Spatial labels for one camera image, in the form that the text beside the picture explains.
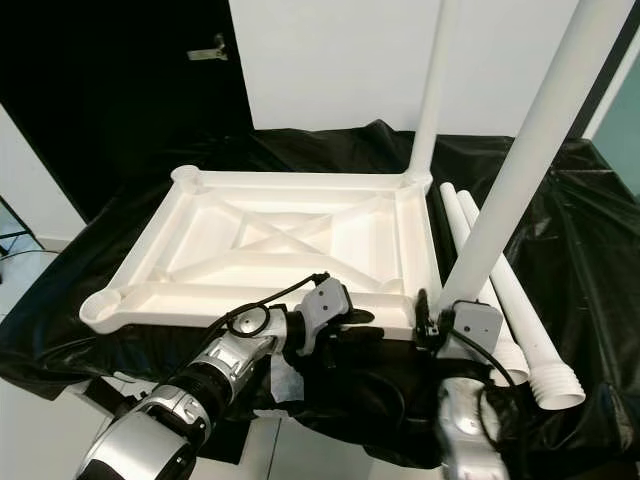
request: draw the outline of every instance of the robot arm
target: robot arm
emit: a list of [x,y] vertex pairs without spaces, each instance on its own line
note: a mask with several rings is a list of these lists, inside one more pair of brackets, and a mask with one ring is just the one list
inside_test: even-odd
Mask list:
[[216,418],[237,397],[262,357],[313,352],[317,334],[351,310],[344,286],[328,275],[294,311],[253,308],[231,317],[185,368],[112,423],[87,453],[79,480],[179,480],[195,466]]

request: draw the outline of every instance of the floor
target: floor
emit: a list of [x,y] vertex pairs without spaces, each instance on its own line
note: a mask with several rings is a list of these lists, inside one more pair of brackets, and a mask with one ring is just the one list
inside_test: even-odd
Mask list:
[[[0,211],[0,231],[7,226]],[[39,248],[20,237],[10,253]],[[0,322],[55,257],[26,253],[0,262]],[[110,379],[125,394],[148,385]],[[0,478],[8,480],[69,480],[92,440],[108,419],[72,393],[55,402],[42,400],[0,380]],[[339,442],[295,421],[264,418],[254,421],[240,465],[199,459],[192,480],[436,480],[437,471],[403,469],[373,461],[357,445]]]

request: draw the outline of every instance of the pvc pipe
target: pvc pipe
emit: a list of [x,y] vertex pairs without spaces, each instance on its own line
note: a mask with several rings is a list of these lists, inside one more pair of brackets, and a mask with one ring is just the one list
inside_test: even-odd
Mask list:
[[456,30],[458,4],[459,0],[440,0],[429,70],[422,95],[420,120],[413,139],[411,160],[406,171],[411,179],[426,177],[431,167],[442,101],[442,87],[447,70],[447,54]]
[[475,300],[551,164],[633,0],[581,0],[432,313]]
[[[456,246],[456,251],[460,252],[464,246],[464,242],[469,236],[469,224],[462,212],[462,207],[458,202],[458,197],[456,196],[453,185],[443,183],[440,185],[440,193],[442,194],[444,209],[447,214],[447,220],[449,221],[449,227],[451,228],[451,234],[453,235],[453,243]],[[478,294],[478,301],[491,305],[502,314],[500,302],[498,302],[498,298],[488,279]],[[522,354],[522,350],[520,350],[520,347],[513,341],[509,326],[504,320],[504,315],[502,325],[500,326],[498,342],[492,353],[496,360],[509,372],[509,375],[516,385],[525,383],[529,379],[529,366]],[[491,370],[490,376],[499,387],[509,385],[507,380],[496,369]]]
[[[478,207],[465,190],[458,193],[458,199],[467,222],[473,226]],[[538,405],[545,410],[561,410],[582,403],[585,394],[576,374],[558,355],[518,277],[502,254],[491,271],[491,280],[531,368],[529,383]]]

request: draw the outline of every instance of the black tarp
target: black tarp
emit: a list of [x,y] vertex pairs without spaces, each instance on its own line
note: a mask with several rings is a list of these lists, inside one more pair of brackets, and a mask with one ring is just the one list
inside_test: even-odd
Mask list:
[[[81,303],[106,285],[162,201],[172,168],[399,173],[408,164],[412,136],[378,121],[340,131],[202,135],[154,156],[145,174],[125,184],[4,319],[0,375],[53,399],[70,383],[115,371],[162,380],[192,351],[198,329],[127,326],[99,336],[78,318]],[[435,185],[450,181],[481,204],[511,142],[439,137]],[[427,202],[444,279],[455,254],[434,190]],[[632,195],[590,142],[565,142],[505,252],[587,392],[579,407],[545,412],[523,389],[536,478],[563,478],[611,459],[640,460],[639,249],[640,208]],[[291,414],[318,431],[364,444],[376,456],[436,465],[433,366],[420,364],[411,345],[400,342],[345,341],[333,354],[345,368],[309,367],[307,402],[286,405]],[[403,402],[386,389],[389,379],[401,386]],[[273,405],[260,387],[265,384],[267,377],[258,378],[246,392],[250,398],[231,414]],[[403,416],[411,421],[399,428]]]

